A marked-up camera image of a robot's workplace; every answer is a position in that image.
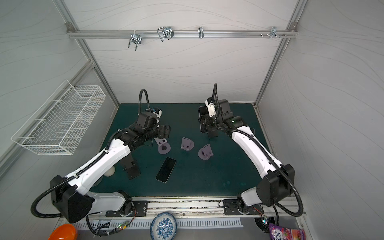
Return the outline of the purple phone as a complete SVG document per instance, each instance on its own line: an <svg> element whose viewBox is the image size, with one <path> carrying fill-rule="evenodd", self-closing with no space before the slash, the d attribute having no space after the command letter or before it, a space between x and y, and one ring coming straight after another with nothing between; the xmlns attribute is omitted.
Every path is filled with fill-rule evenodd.
<svg viewBox="0 0 384 240"><path fill-rule="evenodd" d="M209 110L207 106L199 106L199 116L209 116Z"/></svg>

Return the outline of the teal phone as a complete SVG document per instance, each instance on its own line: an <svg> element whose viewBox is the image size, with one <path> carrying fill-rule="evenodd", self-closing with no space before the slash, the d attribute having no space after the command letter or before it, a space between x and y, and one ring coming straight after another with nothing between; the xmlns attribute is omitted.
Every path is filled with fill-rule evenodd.
<svg viewBox="0 0 384 240"><path fill-rule="evenodd" d="M166 158L163 162L158 174L156 175L156 180L162 183L166 183L176 165L177 161L172 158Z"/></svg>

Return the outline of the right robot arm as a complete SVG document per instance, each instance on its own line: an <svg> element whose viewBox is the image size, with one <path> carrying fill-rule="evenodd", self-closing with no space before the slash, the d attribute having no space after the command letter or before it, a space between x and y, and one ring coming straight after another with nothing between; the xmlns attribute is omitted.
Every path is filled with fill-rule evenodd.
<svg viewBox="0 0 384 240"><path fill-rule="evenodd" d="M253 134L249 125L240 116L234 116L227 100L220 100L217 86L212 96L199 107L201 133L215 138L219 132L227 134L246 153L260 174L261 181L256 187L237 196L237 212L248 215L257 206L280 208L292 217L304 213L302 198L294 185L295 170L283 165Z"/></svg>

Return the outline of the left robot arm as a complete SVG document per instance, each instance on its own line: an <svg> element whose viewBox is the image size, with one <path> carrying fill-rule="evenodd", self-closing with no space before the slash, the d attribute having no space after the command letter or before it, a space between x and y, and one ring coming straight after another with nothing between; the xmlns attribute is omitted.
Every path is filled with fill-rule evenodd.
<svg viewBox="0 0 384 240"><path fill-rule="evenodd" d="M65 177L54 177L50 188L33 201L32 215L41 219L64 217L72 224L100 212L131 214L134 208L132 198L125 192L92 193L90 189L116 163L145 142L169 137L171 128L160 125L161 116L159 108L139 110L137 120L112 134L106 147L86 164Z"/></svg>

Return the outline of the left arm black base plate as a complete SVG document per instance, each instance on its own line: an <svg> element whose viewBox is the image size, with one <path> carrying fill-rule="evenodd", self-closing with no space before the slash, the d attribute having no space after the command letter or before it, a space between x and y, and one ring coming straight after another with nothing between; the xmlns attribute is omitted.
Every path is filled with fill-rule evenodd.
<svg viewBox="0 0 384 240"><path fill-rule="evenodd" d="M118 211L107 211L106 217L145 217L148 208L148 201L129 201L124 203Z"/></svg>

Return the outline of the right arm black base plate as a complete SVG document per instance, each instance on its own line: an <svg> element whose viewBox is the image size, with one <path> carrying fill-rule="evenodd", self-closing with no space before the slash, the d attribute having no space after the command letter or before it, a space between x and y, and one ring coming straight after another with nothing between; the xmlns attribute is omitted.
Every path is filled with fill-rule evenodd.
<svg viewBox="0 0 384 240"><path fill-rule="evenodd" d="M247 206L241 199L224 199L219 203L219 206L224 209L224 214L226 216L264 215L264 209L261 205Z"/></svg>

